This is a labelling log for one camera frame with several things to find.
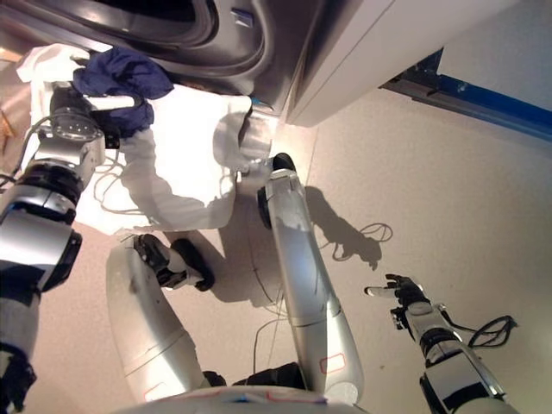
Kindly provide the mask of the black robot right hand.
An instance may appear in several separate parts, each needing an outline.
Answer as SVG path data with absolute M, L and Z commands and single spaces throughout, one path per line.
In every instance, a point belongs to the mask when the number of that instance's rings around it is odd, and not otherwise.
M 364 293 L 373 298 L 396 299 L 400 306 L 409 307 L 415 303 L 430 304 L 423 288 L 410 277 L 387 273 L 386 284 L 383 286 L 367 286 Z

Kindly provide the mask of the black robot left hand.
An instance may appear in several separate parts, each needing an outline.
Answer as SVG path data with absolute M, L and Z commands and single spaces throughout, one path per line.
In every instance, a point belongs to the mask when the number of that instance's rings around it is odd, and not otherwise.
M 110 112 L 133 109 L 138 100 L 131 96 L 91 97 L 79 92 L 71 82 L 53 82 L 50 110 L 53 115 L 68 115 L 93 122 L 102 129 L 113 129 Z

